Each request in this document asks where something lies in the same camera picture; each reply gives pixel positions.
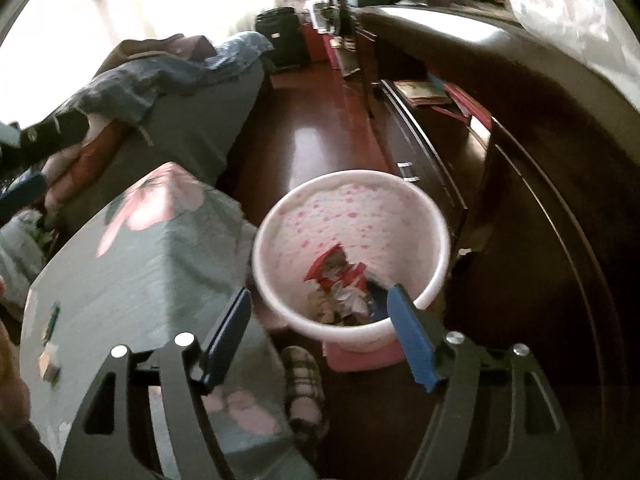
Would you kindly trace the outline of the person's left hand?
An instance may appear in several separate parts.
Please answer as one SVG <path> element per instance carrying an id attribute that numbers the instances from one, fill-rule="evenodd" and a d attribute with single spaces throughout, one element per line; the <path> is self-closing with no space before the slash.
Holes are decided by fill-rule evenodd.
<path id="1" fill-rule="evenodd" d="M 0 327 L 0 416 L 14 430 L 25 426 L 30 417 L 30 394 L 20 376 L 15 347 L 6 326 Z"/>

